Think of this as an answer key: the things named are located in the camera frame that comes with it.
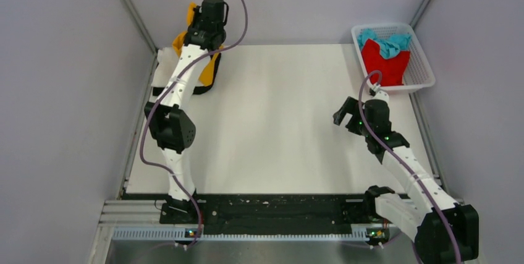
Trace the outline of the yellow t shirt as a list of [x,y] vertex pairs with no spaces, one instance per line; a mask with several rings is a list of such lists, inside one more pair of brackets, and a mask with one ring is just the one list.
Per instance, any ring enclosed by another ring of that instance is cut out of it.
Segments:
[[[195,16],[194,9],[196,7],[197,7],[197,4],[195,4],[194,2],[191,2],[188,5],[187,16],[186,16],[186,23],[188,26],[192,24],[193,18]],[[184,38],[186,34],[187,34],[187,31],[184,31],[178,34],[177,37],[172,42],[172,47],[175,49],[179,57],[182,53],[182,46],[184,45]],[[218,53],[218,54],[215,54],[210,59],[210,62],[206,65],[206,67],[200,74],[197,86],[193,89],[194,95],[201,95],[212,89],[214,85],[214,81],[216,79],[216,74],[218,72],[218,65],[219,65],[220,58],[221,58],[221,53]]]

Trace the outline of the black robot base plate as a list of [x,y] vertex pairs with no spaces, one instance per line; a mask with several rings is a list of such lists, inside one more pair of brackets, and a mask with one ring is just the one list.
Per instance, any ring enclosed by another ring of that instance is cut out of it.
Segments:
[[362,194],[198,194],[190,202],[162,205],[161,224],[203,225],[205,235],[349,235],[360,226],[392,223],[369,213]]

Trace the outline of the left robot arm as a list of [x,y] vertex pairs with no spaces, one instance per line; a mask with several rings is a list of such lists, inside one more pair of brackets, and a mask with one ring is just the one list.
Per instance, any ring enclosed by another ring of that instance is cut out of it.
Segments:
[[225,0],[190,3],[186,31],[170,47],[159,50],[159,65],[153,79],[153,100],[145,105],[150,117],[148,135],[156,141],[169,178],[168,202],[184,223],[194,221],[198,206],[190,198],[196,192],[187,154],[196,136],[196,126],[185,111],[192,95],[210,91],[216,80],[226,39],[229,6]]

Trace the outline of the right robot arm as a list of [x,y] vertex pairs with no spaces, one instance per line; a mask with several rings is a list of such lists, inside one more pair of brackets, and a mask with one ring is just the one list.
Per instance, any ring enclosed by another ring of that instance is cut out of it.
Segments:
[[371,222],[382,218],[396,225],[412,240],[421,263],[462,263],[478,258],[479,214],[472,205],[451,197],[417,160],[406,138],[392,130],[389,97],[377,93],[365,102],[348,97],[334,113],[339,126],[350,116],[346,129],[361,135],[374,155],[402,186],[413,202],[405,203],[389,187],[371,186],[365,192],[363,216]]

